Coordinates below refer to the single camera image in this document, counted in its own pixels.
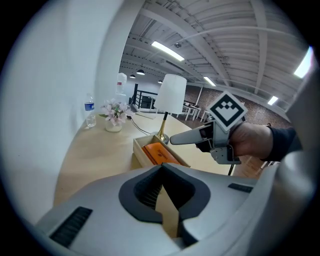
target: brass lamp base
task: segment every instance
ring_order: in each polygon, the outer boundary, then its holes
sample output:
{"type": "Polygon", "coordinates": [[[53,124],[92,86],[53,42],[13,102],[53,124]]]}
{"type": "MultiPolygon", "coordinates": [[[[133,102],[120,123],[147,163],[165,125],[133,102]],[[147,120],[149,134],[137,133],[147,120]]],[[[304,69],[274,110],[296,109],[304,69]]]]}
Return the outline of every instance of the brass lamp base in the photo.
{"type": "Polygon", "coordinates": [[[168,115],[168,112],[165,112],[160,130],[158,132],[151,133],[152,135],[156,135],[165,144],[169,143],[169,137],[168,135],[165,134],[165,124],[167,120],[167,115],[168,115]]]}

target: water bottle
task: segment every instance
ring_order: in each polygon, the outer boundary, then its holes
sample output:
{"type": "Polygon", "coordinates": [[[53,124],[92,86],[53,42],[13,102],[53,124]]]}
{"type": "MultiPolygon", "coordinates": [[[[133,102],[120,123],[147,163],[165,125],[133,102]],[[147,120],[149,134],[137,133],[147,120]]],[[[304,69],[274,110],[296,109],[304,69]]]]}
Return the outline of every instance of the water bottle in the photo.
{"type": "Polygon", "coordinates": [[[95,103],[94,98],[92,98],[90,93],[86,94],[86,101],[84,103],[85,111],[89,111],[90,114],[85,119],[86,125],[91,128],[96,125],[96,116],[95,116],[95,103]]]}
{"type": "Polygon", "coordinates": [[[124,73],[118,74],[118,79],[116,82],[116,93],[117,94],[123,94],[125,91],[125,86],[127,83],[127,75],[124,73]]]}

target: fluorescent light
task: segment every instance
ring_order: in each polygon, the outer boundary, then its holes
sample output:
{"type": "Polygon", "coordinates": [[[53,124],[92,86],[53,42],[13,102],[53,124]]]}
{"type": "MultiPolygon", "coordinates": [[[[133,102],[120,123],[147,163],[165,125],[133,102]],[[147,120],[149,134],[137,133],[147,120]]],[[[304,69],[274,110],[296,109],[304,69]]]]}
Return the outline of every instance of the fluorescent light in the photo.
{"type": "Polygon", "coordinates": [[[167,54],[170,54],[172,57],[175,57],[178,61],[184,60],[184,58],[182,58],[178,53],[175,53],[173,50],[169,49],[161,43],[154,41],[151,45],[166,52],[167,54]]]}
{"type": "Polygon", "coordinates": [[[272,98],[269,100],[268,104],[272,105],[273,103],[275,103],[278,100],[278,98],[276,96],[272,96],[272,98]]]}
{"type": "Polygon", "coordinates": [[[313,55],[313,50],[312,50],[312,47],[309,46],[309,49],[306,52],[303,60],[301,61],[300,65],[298,66],[298,68],[294,72],[294,74],[297,77],[303,78],[308,73],[308,71],[309,71],[309,69],[311,67],[312,55],[313,55]]]}
{"type": "Polygon", "coordinates": [[[216,86],[216,85],[214,84],[214,82],[212,82],[212,81],[209,79],[209,77],[206,77],[206,76],[205,76],[204,79],[207,80],[210,85],[216,86]]]}

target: white wall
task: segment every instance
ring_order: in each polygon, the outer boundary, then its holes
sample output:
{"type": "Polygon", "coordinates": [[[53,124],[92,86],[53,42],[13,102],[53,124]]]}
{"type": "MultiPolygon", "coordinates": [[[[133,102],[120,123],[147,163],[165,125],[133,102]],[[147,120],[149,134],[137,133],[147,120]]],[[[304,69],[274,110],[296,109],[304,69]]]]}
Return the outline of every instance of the white wall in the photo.
{"type": "MultiPolygon", "coordinates": [[[[123,2],[49,2],[6,61],[0,96],[2,178],[32,224],[53,206],[63,159],[86,117],[86,93],[96,91],[103,42],[123,2]]],[[[110,79],[117,80],[117,74],[110,79]]]]}
{"type": "Polygon", "coordinates": [[[96,103],[115,97],[116,84],[122,53],[128,34],[145,0],[125,0],[104,38],[96,71],[96,103]]]}
{"type": "Polygon", "coordinates": [[[120,67],[119,73],[124,73],[127,76],[126,86],[124,89],[124,94],[126,94],[126,102],[129,102],[129,98],[132,97],[135,90],[135,84],[138,84],[138,90],[147,91],[151,93],[158,93],[161,84],[158,83],[158,80],[164,80],[164,77],[158,77],[149,73],[145,75],[140,75],[136,73],[137,70],[130,68],[120,67]],[[136,78],[130,78],[130,75],[135,75],[136,78]]]}

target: orange object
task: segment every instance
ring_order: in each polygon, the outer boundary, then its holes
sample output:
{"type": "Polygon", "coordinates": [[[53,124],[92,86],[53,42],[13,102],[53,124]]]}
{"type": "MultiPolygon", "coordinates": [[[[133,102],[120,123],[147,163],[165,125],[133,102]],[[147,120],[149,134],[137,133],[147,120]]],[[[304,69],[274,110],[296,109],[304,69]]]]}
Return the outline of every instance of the orange object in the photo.
{"type": "Polygon", "coordinates": [[[145,145],[142,150],[154,165],[162,163],[180,165],[179,161],[160,142],[145,145]]]}

